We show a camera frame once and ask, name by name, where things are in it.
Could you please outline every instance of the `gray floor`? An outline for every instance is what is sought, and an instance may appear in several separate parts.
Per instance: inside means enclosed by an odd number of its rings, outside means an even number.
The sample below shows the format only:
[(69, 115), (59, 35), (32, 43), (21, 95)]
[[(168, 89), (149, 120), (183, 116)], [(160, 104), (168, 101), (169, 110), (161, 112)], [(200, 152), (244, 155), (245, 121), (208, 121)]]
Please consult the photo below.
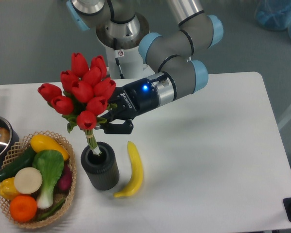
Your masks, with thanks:
[[(95, 30), (80, 32), (66, 0), (0, 0), (0, 84), (58, 82), (70, 67), (70, 55), (87, 60), (105, 55)], [(169, 35), (178, 27), (164, 0), (130, 0), (152, 32)], [(259, 72), (276, 119), (291, 103), (291, 40), (287, 32), (271, 32), (254, 20), (256, 0), (201, 0), (207, 14), (225, 28), (220, 44), (200, 52), (210, 74)], [(291, 165), (291, 122), (281, 131)]]

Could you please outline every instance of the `cucumber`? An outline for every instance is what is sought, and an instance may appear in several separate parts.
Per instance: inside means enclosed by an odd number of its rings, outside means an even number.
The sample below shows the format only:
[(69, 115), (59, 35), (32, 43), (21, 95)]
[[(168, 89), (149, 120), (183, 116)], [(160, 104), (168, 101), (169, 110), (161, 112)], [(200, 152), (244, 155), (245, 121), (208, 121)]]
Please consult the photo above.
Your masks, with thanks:
[(39, 222), (39, 221), (45, 220), (46, 218), (52, 216), (57, 210), (59, 210), (63, 206), (63, 204), (65, 203), (65, 201), (66, 201), (65, 198), (61, 199), (49, 211), (47, 211), (46, 213), (43, 213), (43, 214), (39, 215), (36, 218), (36, 221)]
[(0, 183), (5, 179), (14, 177), (21, 169), (32, 166), (35, 155), (36, 152), (31, 146), (28, 146), (20, 156), (0, 170)]

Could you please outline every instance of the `red tulip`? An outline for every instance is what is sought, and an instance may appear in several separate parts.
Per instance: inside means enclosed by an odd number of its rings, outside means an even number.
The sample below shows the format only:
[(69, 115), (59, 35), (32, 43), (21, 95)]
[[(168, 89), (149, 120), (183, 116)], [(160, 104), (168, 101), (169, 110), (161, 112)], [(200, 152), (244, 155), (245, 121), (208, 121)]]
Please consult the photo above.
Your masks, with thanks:
[(108, 106), (108, 102), (106, 98), (103, 96), (98, 96), (92, 98), (86, 105), (86, 110), (92, 112), (95, 114), (95, 116), (98, 116), (99, 114), (102, 114)]
[(98, 67), (101, 71), (101, 79), (105, 78), (107, 75), (107, 66), (103, 56), (99, 55), (94, 57), (91, 62), (91, 68)]
[(82, 81), (87, 82), (92, 87), (101, 81), (101, 71), (98, 67), (91, 68), (86, 74), (84, 74)]
[(63, 84), (64, 90), (72, 93), (72, 84), (73, 82), (78, 82), (79, 78), (71, 70), (67, 70), (60, 73), (60, 81)]
[(107, 100), (111, 97), (115, 90), (115, 81), (111, 78), (106, 78), (96, 86), (94, 86), (94, 95), (95, 96), (104, 96)]
[(58, 86), (49, 83), (42, 84), (38, 88), (38, 92), (47, 102), (50, 102), (53, 98), (62, 95), (62, 91)]
[(81, 53), (73, 53), (71, 55), (71, 71), (78, 77), (83, 77), (83, 75), (88, 71), (88, 64)]
[(72, 94), (81, 103), (87, 103), (94, 97), (91, 85), (85, 81), (73, 82)]
[(81, 130), (92, 130), (97, 124), (97, 119), (94, 113), (83, 111), (77, 117), (77, 125)]
[(69, 115), (73, 111), (73, 102), (66, 96), (58, 96), (50, 102), (53, 108), (60, 114)]

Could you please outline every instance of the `bok choy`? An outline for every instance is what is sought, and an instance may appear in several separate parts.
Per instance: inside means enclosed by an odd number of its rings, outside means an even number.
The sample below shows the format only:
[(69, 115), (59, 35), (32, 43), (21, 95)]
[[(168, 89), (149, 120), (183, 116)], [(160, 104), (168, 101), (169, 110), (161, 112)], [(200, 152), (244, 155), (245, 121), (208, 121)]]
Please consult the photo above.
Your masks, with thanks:
[(42, 185), (37, 198), (39, 209), (47, 209), (53, 204), (54, 187), (64, 169), (64, 159), (56, 150), (43, 150), (36, 154), (32, 166), (42, 175)]

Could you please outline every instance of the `toy banana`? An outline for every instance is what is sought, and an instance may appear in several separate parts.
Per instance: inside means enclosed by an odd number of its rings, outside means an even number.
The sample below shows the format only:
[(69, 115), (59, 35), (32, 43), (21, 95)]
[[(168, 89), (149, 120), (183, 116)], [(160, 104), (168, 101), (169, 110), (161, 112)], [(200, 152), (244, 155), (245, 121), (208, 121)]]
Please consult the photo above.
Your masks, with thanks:
[(144, 179), (144, 170), (137, 147), (134, 143), (128, 141), (127, 150), (131, 162), (131, 178), (121, 191), (113, 194), (115, 198), (134, 195), (139, 190)]

